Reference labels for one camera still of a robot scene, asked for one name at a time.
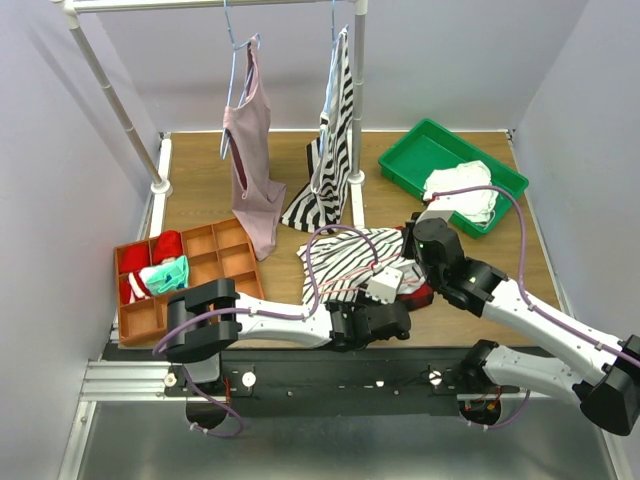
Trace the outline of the pink wire hanger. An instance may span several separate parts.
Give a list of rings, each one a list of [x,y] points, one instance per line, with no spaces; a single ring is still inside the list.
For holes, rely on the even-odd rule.
[[[425,283],[414,261],[407,260],[400,254],[393,254],[382,258],[380,264],[354,268],[335,279],[319,282],[320,299],[322,301],[353,301],[359,292],[366,289],[369,279],[376,273],[380,273],[385,267],[391,267],[402,272],[403,276],[399,287],[400,294],[411,294]]]

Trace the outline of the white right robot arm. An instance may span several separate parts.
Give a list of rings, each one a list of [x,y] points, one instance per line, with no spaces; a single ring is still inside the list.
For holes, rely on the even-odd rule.
[[[442,218],[414,214],[403,229],[403,255],[450,305],[509,326],[548,352],[525,355],[477,342],[460,367],[469,390],[517,386],[577,406],[599,428],[628,436],[639,418],[639,338],[606,334],[529,295],[521,282],[465,255]]]

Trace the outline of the thin striped tank top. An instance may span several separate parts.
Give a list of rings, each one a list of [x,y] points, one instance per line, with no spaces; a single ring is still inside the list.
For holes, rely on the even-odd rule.
[[[373,265],[374,261],[400,254],[402,234],[393,228],[365,229],[360,235],[343,231],[335,236],[322,237],[310,246],[303,245],[296,252],[303,264],[305,279],[302,302],[311,305],[315,300],[312,280],[317,285],[323,280],[335,279],[354,268]]]

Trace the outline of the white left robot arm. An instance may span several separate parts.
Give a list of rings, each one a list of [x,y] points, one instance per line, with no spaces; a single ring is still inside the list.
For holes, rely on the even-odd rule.
[[[172,295],[167,328],[153,353],[165,355],[172,364],[193,364],[188,384],[209,395],[220,387],[222,372],[208,360],[238,341],[283,341],[347,352],[375,341],[407,340],[411,320],[399,301],[356,306],[329,301],[307,308],[240,293],[234,280],[221,278]]]

